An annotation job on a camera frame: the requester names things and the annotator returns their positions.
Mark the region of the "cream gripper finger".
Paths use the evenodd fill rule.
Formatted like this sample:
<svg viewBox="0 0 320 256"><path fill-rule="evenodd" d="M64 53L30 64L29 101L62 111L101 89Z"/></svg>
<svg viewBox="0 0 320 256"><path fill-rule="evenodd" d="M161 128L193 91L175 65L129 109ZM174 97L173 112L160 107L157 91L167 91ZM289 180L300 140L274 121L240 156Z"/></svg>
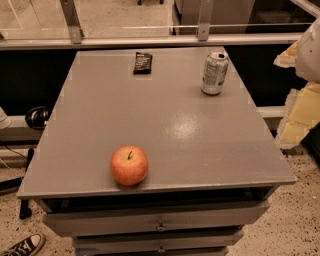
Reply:
<svg viewBox="0 0 320 256"><path fill-rule="evenodd" d="M320 84L308 82L301 90L291 89L275 138L281 149L292 149L320 123Z"/></svg>
<svg viewBox="0 0 320 256"><path fill-rule="evenodd" d="M275 58L273 64L282 68L294 67L298 44L298 41L291 44L285 51Z"/></svg>

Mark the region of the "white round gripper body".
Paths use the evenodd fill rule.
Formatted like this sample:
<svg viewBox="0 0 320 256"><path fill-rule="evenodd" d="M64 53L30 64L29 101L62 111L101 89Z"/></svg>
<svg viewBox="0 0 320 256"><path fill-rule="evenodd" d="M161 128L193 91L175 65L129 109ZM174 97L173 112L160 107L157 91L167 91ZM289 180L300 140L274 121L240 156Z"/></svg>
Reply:
<svg viewBox="0 0 320 256"><path fill-rule="evenodd" d="M320 82L320 17L303 33L295 58L296 75L309 82Z"/></svg>

